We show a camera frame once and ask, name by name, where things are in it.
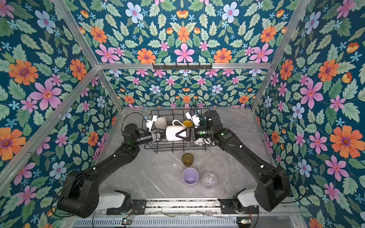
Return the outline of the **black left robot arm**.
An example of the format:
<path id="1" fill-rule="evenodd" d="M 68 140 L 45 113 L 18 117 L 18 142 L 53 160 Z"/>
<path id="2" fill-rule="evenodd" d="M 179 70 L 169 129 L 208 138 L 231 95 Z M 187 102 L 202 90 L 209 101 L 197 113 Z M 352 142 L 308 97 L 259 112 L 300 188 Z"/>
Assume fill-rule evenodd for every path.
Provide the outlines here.
<path id="1" fill-rule="evenodd" d="M 154 129 L 150 132 L 128 124 L 122 131 L 123 141 L 116 151 L 95 166 L 81 172 L 72 171 L 61 190 L 57 209 L 81 218 L 87 218 L 95 211 L 121 209 L 123 213 L 132 210 L 131 195 L 115 190 L 113 193 L 100 194 L 100 184 L 120 169 L 131 163 L 140 152 L 140 145 L 158 142 L 165 138 L 165 130 Z"/>

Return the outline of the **white mug red inside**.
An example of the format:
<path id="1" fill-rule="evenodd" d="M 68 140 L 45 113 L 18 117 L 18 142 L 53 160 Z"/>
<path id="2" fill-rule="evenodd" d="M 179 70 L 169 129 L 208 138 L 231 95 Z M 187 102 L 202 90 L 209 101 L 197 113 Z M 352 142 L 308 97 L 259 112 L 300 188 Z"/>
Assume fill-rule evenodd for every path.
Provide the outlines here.
<path id="1" fill-rule="evenodd" d="M 155 127 L 157 129 L 166 129 L 168 126 L 166 118 L 165 117 L 159 117 L 155 121 Z"/>

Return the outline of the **black hook rail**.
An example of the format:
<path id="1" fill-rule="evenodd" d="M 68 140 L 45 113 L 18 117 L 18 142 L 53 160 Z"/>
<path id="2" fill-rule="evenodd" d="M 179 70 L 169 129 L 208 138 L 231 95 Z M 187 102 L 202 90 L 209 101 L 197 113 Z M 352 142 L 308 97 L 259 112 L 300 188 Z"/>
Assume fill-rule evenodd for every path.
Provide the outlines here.
<path id="1" fill-rule="evenodd" d="M 212 64 L 152 64 L 154 70 L 211 70 Z"/>

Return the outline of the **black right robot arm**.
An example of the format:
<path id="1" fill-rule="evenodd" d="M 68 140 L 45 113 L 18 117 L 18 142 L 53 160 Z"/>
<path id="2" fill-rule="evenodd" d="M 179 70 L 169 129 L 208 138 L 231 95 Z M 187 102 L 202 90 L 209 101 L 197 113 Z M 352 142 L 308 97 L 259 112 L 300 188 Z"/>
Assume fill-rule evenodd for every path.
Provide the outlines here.
<path id="1" fill-rule="evenodd" d="M 266 162 L 250 150 L 232 130 L 223 126 L 217 111 L 207 111 L 202 116 L 203 118 L 192 117 L 192 127 L 183 123 L 168 126 L 166 139 L 170 142 L 209 140 L 249 171 L 257 186 L 254 189 L 243 189 L 233 196 L 233 206 L 237 212 L 251 206 L 261 206 L 265 211 L 271 212 L 281 204 L 290 193 L 286 171 Z"/>

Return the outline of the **dark green mug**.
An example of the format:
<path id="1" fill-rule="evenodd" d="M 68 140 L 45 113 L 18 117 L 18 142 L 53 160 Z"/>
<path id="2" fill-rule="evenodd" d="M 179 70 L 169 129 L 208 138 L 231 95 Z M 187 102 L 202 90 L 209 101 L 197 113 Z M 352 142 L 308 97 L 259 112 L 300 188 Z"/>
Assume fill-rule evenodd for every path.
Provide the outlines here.
<path id="1" fill-rule="evenodd" d="M 203 114 L 199 114 L 198 118 L 199 118 L 199 125 L 206 126 L 206 117 Z"/>

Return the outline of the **olive green glass cup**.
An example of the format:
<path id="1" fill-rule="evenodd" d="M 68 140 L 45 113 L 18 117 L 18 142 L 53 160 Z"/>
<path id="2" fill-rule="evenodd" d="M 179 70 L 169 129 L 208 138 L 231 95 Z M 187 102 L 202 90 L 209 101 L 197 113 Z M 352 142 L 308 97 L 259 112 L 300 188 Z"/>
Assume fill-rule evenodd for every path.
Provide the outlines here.
<path id="1" fill-rule="evenodd" d="M 182 163 L 186 167 L 191 167 L 194 162 L 194 156 L 190 153 L 186 153 L 182 156 Z"/>

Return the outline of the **cream faceted mug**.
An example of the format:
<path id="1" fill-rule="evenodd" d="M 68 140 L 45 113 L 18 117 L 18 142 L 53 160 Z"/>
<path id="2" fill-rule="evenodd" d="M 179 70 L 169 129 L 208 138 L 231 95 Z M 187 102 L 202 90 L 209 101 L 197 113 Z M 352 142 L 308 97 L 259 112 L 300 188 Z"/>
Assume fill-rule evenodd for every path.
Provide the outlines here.
<path id="1" fill-rule="evenodd" d="M 199 138 L 194 143 L 197 146 L 207 146 L 207 145 L 210 145 L 212 142 L 209 138 Z"/>

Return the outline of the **yellow mug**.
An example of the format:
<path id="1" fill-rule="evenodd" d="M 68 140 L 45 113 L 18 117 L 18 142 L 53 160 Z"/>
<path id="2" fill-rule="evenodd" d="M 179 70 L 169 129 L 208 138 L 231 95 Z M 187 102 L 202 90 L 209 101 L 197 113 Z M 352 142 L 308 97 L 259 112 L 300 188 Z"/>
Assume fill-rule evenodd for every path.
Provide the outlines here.
<path id="1" fill-rule="evenodd" d="M 185 120 L 182 122 L 182 125 L 186 126 L 186 127 L 194 127 L 194 123 L 190 120 Z"/>

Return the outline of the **lilac plastic cup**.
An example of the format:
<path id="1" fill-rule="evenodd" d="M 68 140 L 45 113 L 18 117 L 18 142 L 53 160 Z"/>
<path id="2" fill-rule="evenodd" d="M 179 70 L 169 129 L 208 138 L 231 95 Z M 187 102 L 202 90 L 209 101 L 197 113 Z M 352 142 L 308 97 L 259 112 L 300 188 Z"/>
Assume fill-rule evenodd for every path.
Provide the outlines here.
<path id="1" fill-rule="evenodd" d="M 183 171 L 182 180 L 187 187 L 193 188 L 199 180 L 199 173 L 196 169 L 189 167 Z"/>

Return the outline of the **clear glass cup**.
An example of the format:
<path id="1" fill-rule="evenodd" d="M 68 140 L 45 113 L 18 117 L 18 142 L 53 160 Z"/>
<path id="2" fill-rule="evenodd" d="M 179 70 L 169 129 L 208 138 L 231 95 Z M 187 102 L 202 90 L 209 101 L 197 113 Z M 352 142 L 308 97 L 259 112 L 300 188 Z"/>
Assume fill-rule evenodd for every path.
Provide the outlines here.
<path id="1" fill-rule="evenodd" d="M 217 178 L 212 173 L 206 173 L 202 177 L 202 185 L 207 189 L 213 189 L 217 184 Z"/>

